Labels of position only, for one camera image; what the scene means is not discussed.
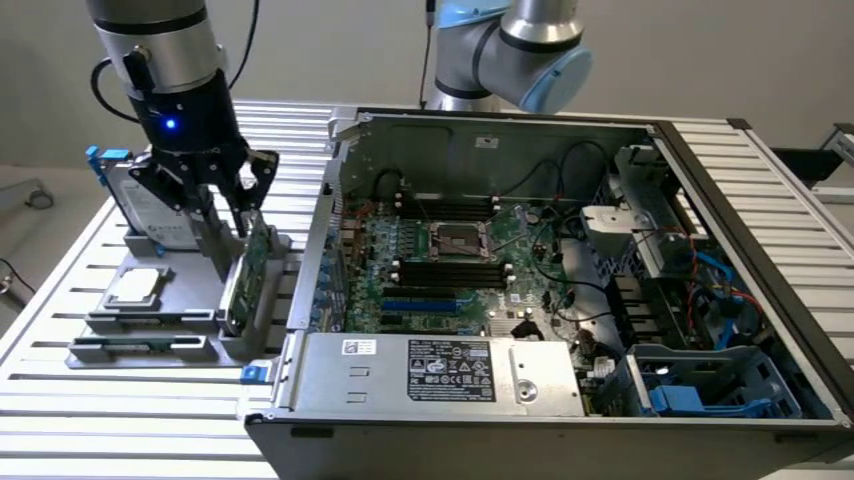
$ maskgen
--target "power supply label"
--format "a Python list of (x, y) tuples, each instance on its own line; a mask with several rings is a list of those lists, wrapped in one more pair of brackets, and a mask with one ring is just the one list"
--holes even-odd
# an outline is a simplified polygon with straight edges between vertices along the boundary
[(495, 402), (490, 342), (410, 340), (407, 394), (416, 402)]

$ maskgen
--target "black cable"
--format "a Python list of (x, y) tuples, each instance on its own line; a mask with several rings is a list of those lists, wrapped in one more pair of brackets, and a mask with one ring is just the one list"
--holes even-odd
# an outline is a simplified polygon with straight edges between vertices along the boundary
[(559, 167), (559, 165), (555, 163), (554, 160), (540, 160), (539, 163), (536, 165), (534, 165), (534, 168), (527, 173), (527, 175), (522, 178), (522, 180), (519, 180), (511, 187), (506, 188), (503, 191), (500, 191), (498, 193), (499, 197), (510, 195), (512, 192), (515, 192), (516, 189), (522, 185), (524, 185), (524, 182), (527, 182), (531, 179), (531, 177), (536, 173), (536, 170), (539, 170), (539, 167), (542, 167), (543, 165), (551, 165), (552, 167), (555, 167), (555, 170), (558, 171), (558, 187), (556, 187), (556, 190), (558, 190), (558, 194), (563, 193), (563, 175), (560, 175), (560, 167)]
[(422, 66), (422, 87), (418, 93), (418, 106), (422, 110), (427, 107), (424, 100), (424, 85), (427, 83), (427, 63), (430, 61), (430, 47), (432, 45), (432, 25), (427, 25), (427, 47), (424, 48), (424, 65)]
[(374, 186), (371, 187), (371, 200), (379, 200), (379, 182), (386, 175), (394, 173), (399, 180), (403, 180), (403, 171), (399, 168), (383, 168), (374, 177)]
[(17, 278), (19, 282), (21, 282), (21, 285), (24, 285), (27, 287), (27, 289), (35, 295), (36, 294), (36, 289), (32, 288), (32, 285), (29, 285), (29, 283), (27, 283), (27, 280), (24, 280), (24, 277), (21, 277), (21, 274), (17, 273), (17, 270), (15, 270), (15, 267), (12, 266), (9, 261), (5, 258), (0, 258), (0, 263), (5, 264), (5, 266), (9, 268), (9, 271), (12, 272), (12, 275)]
[(92, 68), (92, 75), (89, 76), (89, 88), (92, 89), (92, 95), (95, 95), (95, 100), (97, 100), (97, 103), (100, 103), (101, 107), (104, 107), (104, 109), (109, 113), (112, 113), (116, 117), (123, 118), (128, 122), (139, 123), (139, 120), (135, 117), (132, 117), (127, 113), (120, 112), (112, 105), (109, 105), (109, 102), (107, 102), (104, 95), (101, 95), (100, 78), (101, 72), (108, 65), (112, 65), (112, 60), (109, 60), (109, 58), (105, 58), (104, 60), (97, 62), (95, 68)]
[(543, 232), (546, 231), (546, 228), (548, 228), (548, 225), (546, 225), (543, 228), (539, 229), (539, 232), (534, 236), (534, 241), (531, 242), (531, 260), (532, 260), (534, 267), (536, 268), (536, 271), (539, 272), (539, 274), (543, 277), (546, 277), (548, 280), (551, 280), (552, 282), (558, 282), (558, 283), (562, 283), (564, 285), (584, 285), (587, 287), (591, 287), (591, 288), (596, 289), (598, 291), (600, 291), (602, 293), (604, 293), (607, 295), (607, 291), (604, 290), (604, 288), (602, 288), (595, 283), (582, 282), (580, 280), (563, 280), (562, 278), (558, 278), (558, 277), (555, 277), (552, 275), (548, 275), (543, 271), (543, 269), (542, 269), (542, 267), (539, 265), (539, 262), (536, 261), (536, 257), (534, 256), (534, 247), (536, 246), (536, 242), (539, 241), (540, 237), (543, 236)]
[(599, 155), (602, 155), (602, 165), (604, 166), (604, 171), (607, 172), (608, 170), (608, 154), (604, 151), (604, 147), (598, 142), (594, 142), (592, 140), (582, 140), (580, 142), (570, 145), (570, 148), (567, 148), (566, 152), (563, 152), (563, 157), (560, 158), (560, 173), (559, 173), (560, 183), (563, 183), (563, 168), (566, 167), (566, 162), (570, 159), (570, 154), (575, 151), (576, 148), (583, 147), (584, 145), (590, 145), (599, 151)]
[(607, 315), (614, 315), (611, 312), (602, 312), (591, 317), (587, 318), (567, 318), (563, 316), (563, 314), (560, 313), (560, 310), (555, 310), (555, 313), (558, 314), (558, 318), (560, 318), (560, 320), (566, 321), (566, 322), (571, 322), (571, 323), (582, 323), (582, 322), (588, 322), (590, 320), (595, 320), (596, 318), (602, 318)]
[(235, 74), (235, 78), (231, 79), (228, 83), (228, 90), (231, 90), (240, 79), (240, 75), (243, 74), (243, 69), (245, 68), (245, 62), (249, 60), (249, 52), (252, 51), (252, 43), (255, 42), (255, 30), (257, 29), (257, 14), (261, 9), (261, 0), (255, 0), (252, 4), (252, 23), (249, 24), (249, 34), (245, 39), (245, 50), (243, 51), (243, 60), (240, 60), (240, 67), (237, 68), (237, 73)]

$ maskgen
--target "slotted aluminum rail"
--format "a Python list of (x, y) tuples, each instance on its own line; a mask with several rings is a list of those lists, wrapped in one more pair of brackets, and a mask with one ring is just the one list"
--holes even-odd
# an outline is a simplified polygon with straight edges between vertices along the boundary
[[(264, 215), (297, 250), (330, 159), (331, 108), (237, 104), (252, 146), (281, 153)], [(833, 221), (823, 213), (810, 213), (810, 202), (787, 183), (778, 162), (743, 132), (722, 120), (667, 120), (678, 122), (846, 358), (854, 358), (854, 338), (846, 336), (854, 332), (854, 319), (845, 314), (854, 296), (845, 298), (838, 291), (854, 282), (854, 270), (846, 268), (851, 257), (841, 246), (845, 236), (829, 231)], [(229, 218), (221, 199), (217, 206)], [(0, 340), (0, 478), (272, 479), (275, 473), (235, 420), (237, 411), (267, 397), (271, 388), (240, 386), (239, 369), (65, 367), (65, 344), (81, 333), (83, 315), (127, 254), (123, 223), (108, 201)], [(297, 251), (289, 256), (275, 308), (271, 356), (281, 345), (299, 261)], [(841, 480), (850, 478), (845, 468), (854, 468), (854, 457), (829, 470), (786, 470), (769, 478)]]

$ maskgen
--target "blue latch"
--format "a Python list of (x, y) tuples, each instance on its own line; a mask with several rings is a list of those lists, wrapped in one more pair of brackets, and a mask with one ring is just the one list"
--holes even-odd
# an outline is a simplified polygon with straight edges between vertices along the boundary
[(267, 385), (269, 367), (247, 365), (240, 371), (240, 385)]
[(652, 410), (663, 416), (759, 418), (771, 407), (767, 398), (746, 405), (703, 405), (696, 387), (660, 385), (650, 391)]
[(108, 148), (104, 150), (100, 155), (100, 148), (97, 145), (91, 145), (85, 149), (87, 163), (89, 164), (89, 168), (95, 172), (95, 176), (97, 177), (97, 181), (101, 184), (101, 187), (107, 186), (107, 176), (104, 175), (104, 169), (101, 168), (101, 161), (107, 160), (111, 162), (121, 162), (131, 158), (131, 151), (124, 148)]

